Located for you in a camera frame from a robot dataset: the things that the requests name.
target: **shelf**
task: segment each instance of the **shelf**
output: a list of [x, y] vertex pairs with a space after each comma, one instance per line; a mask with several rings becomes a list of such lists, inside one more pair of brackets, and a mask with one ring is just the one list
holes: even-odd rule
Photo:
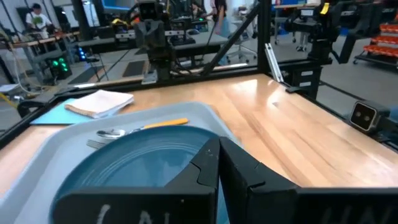
[[380, 25], [381, 32], [398, 34], [398, 25], [396, 24], [383, 24]]
[[397, 57], [398, 58], [398, 49], [395, 47], [385, 47], [385, 46], [378, 46], [378, 45], [367, 45], [364, 46], [363, 49], [367, 52], [371, 52], [374, 54], [379, 55], [387, 55], [390, 57]]
[[394, 36], [378, 36], [372, 38], [372, 42], [383, 43], [383, 44], [398, 44], [398, 37]]
[[355, 56], [355, 60], [363, 60], [365, 62], [372, 62], [372, 63], [376, 63], [376, 64], [381, 64], [381, 65], [387, 65], [389, 67], [397, 67], [397, 62], [396, 58], [393, 57], [389, 57], [385, 55], [358, 55]]

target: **wooden table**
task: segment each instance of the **wooden table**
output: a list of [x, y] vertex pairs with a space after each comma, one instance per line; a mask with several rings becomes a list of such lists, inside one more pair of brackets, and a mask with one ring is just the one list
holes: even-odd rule
[[[211, 105], [245, 150], [301, 186], [398, 185], [398, 154], [265, 75], [133, 92], [122, 113], [181, 101]], [[0, 197], [64, 126], [31, 126], [0, 151]]]

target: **gray tray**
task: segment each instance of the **gray tray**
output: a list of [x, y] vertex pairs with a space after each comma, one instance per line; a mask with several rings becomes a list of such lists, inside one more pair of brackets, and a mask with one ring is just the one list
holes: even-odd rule
[[69, 126], [48, 138], [11, 189], [0, 199], [0, 223], [48, 223], [50, 205], [67, 175], [95, 150], [87, 139], [106, 128], [133, 130], [146, 124], [188, 118], [187, 125], [204, 128], [240, 144], [224, 122], [206, 104], [178, 103], [151, 110]]

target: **black bracket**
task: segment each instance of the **black bracket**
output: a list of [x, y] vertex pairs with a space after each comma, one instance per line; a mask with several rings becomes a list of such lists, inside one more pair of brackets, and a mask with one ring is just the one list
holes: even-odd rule
[[292, 86], [292, 87], [288, 87], [285, 90], [287, 93], [298, 93], [298, 94], [308, 94], [308, 88], [306, 87], [299, 87], [299, 86]]
[[17, 111], [19, 113], [19, 116], [23, 118], [30, 113], [31, 108], [41, 108], [43, 106], [45, 106], [44, 102], [24, 100], [18, 104]]

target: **floor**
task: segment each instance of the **floor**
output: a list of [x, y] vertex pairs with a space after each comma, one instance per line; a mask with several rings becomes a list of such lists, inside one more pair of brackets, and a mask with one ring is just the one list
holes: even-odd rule
[[[278, 60], [304, 58], [306, 56], [306, 53], [297, 52], [295, 50], [297, 44], [292, 43], [290, 35], [284, 35], [279, 37], [279, 39], [280, 42], [278, 45], [273, 44], [274, 52]], [[344, 37], [341, 37], [334, 44], [334, 48], [337, 52], [340, 52], [344, 39]], [[368, 43], [369, 40], [358, 41], [351, 58], [360, 54], [363, 46]], [[250, 40], [243, 43], [243, 45], [253, 51], [257, 50], [257, 40]], [[146, 54], [135, 55], [137, 51], [137, 49], [132, 49], [101, 54], [110, 80], [122, 78], [122, 74], [129, 62], [147, 59]], [[213, 57], [214, 54], [206, 55], [205, 61], [210, 61]], [[232, 58], [231, 63], [239, 63], [239, 60], [237, 58]], [[249, 63], [257, 62], [250, 57]], [[66, 87], [69, 81], [89, 68], [90, 65], [84, 62], [72, 65], [73, 75], [67, 80], [62, 81], [59, 88]], [[385, 68], [366, 62], [359, 62], [357, 65], [353, 65], [352, 60], [343, 65], [334, 62], [332, 65], [324, 67], [321, 80], [360, 98], [373, 100], [384, 106], [398, 105], [398, 71], [394, 69], [386, 70]], [[50, 91], [39, 98], [41, 100], [49, 100], [53, 94], [54, 91]], [[348, 114], [356, 101], [355, 98], [342, 94], [325, 85], [320, 87], [317, 100], [339, 114]], [[11, 108], [4, 101], [0, 101], [0, 129], [7, 129], [19, 120], [20, 118], [16, 110]]]

